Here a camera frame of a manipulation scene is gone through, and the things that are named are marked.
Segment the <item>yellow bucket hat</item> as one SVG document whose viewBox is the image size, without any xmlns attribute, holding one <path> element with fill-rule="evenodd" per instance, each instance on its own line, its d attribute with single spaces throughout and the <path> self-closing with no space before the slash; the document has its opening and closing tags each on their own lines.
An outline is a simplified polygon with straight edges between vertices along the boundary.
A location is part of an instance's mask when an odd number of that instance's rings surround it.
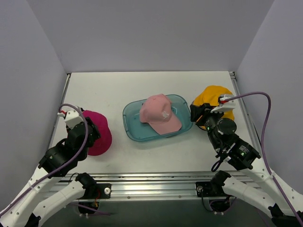
<svg viewBox="0 0 303 227">
<path fill-rule="evenodd" d="M 205 90 L 198 95 L 192 102 L 194 105 L 202 105 L 208 103 L 211 106 L 218 106 L 218 98 L 222 94 L 233 95 L 232 92 L 222 86 L 211 85 L 205 88 Z"/>
</svg>

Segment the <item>magenta baseball cap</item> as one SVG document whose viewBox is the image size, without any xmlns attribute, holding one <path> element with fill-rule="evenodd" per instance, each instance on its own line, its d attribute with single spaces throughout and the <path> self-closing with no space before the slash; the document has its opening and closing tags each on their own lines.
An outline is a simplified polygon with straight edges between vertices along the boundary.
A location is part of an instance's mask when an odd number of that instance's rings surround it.
<svg viewBox="0 0 303 227">
<path fill-rule="evenodd" d="M 89 117 L 93 121 L 100 133 L 100 138 L 89 148 L 88 155 L 99 156 L 106 153 L 112 144 L 112 134 L 108 126 L 107 118 L 98 112 L 90 110 L 85 110 L 82 113 L 84 117 Z"/>
</svg>

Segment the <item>pink baseball cap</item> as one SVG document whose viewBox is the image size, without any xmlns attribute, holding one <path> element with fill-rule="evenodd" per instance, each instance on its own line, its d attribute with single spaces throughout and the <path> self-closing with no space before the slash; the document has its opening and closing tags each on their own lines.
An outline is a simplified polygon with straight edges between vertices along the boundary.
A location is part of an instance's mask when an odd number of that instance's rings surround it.
<svg viewBox="0 0 303 227">
<path fill-rule="evenodd" d="M 150 96 L 139 111 L 141 123 L 149 124 L 159 135 L 173 133 L 182 123 L 171 109 L 171 100 L 164 94 Z"/>
</svg>

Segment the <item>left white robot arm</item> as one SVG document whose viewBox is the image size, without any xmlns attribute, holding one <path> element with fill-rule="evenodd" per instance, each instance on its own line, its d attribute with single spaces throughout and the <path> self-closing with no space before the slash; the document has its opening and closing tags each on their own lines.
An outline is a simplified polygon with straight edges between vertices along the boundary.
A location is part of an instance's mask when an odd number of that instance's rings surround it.
<svg viewBox="0 0 303 227">
<path fill-rule="evenodd" d="M 53 214 L 77 198 L 91 198 L 96 181 L 83 173 L 68 186 L 44 200 L 43 197 L 78 162 L 85 160 L 88 149 L 100 138 L 97 126 L 89 117 L 65 117 L 68 135 L 48 149 L 30 180 L 18 196 L 0 213 L 2 227 L 40 227 Z"/>
</svg>

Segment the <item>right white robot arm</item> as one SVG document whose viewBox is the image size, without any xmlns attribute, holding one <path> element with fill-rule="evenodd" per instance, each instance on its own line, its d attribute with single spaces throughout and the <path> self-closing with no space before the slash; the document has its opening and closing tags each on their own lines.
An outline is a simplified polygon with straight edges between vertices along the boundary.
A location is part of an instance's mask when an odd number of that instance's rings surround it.
<svg viewBox="0 0 303 227">
<path fill-rule="evenodd" d="M 216 151 L 218 161 L 212 167 L 215 176 L 210 189 L 215 195 L 223 193 L 237 197 L 267 214 L 277 227 L 303 225 L 303 196 L 288 185 L 266 163 L 249 143 L 237 134 L 234 120 L 225 118 L 220 106 L 190 105 L 191 121 L 204 127 Z M 229 173 L 218 170 L 226 162 L 245 174 L 261 189 L 257 190 L 236 180 Z"/>
</svg>

